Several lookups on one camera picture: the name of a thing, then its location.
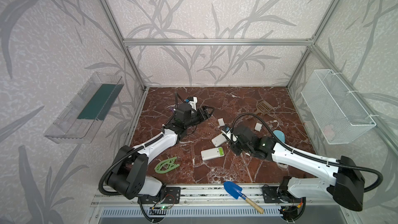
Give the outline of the white remote control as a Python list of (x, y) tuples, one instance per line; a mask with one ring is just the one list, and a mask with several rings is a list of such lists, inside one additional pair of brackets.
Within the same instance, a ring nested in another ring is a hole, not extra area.
[(213, 143), (213, 145), (215, 147), (221, 146), (226, 141), (227, 141), (227, 139), (225, 138), (225, 136), (222, 133), (211, 140), (211, 142)]
[(222, 147), (216, 147), (201, 151), (201, 157), (203, 161), (224, 157), (225, 153)]

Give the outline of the white battery cover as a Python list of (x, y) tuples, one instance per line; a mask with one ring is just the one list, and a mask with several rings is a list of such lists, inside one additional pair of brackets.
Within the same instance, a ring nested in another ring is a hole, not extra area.
[(223, 127), (223, 126), (226, 125), (223, 118), (219, 118), (218, 119), (218, 124), (219, 124), (220, 127)]
[(262, 124), (256, 123), (256, 125), (255, 125), (255, 131), (260, 132), (261, 129), (262, 129), (262, 126), (263, 126)]

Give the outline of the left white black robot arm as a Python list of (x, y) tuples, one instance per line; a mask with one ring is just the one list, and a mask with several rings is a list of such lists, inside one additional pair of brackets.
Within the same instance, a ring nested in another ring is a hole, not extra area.
[(191, 127), (209, 119), (215, 108), (202, 106), (195, 109), (195, 102), (175, 105), (175, 110), (161, 132), (154, 138), (134, 147), (119, 149), (112, 165), (104, 172), (98, 190), (105, 196), (124, 196), (128, 200), (147, 197), (162, 201), (166, 197), (166, 184), (148, 176), (149, 163), (170, 147), (178, 144)]

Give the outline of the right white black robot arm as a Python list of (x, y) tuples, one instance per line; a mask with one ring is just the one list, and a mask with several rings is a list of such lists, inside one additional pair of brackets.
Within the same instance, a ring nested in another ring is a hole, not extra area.
[(302, 198), (332, 199), (346, 209), (360, 212), (364, 193), (382, 182), (380, 172), (358, 167), (349, 157), (325, 158), (287, 145), (281, 131), (262, 138), (243, 125), (233, 130), (224, 127), (222, 131), (236, 155), (246, 152), (252, 157), (288, 165), (312, 175), (311, 178), (285, 176), (272, 191), (273, 198), (284, 202)]

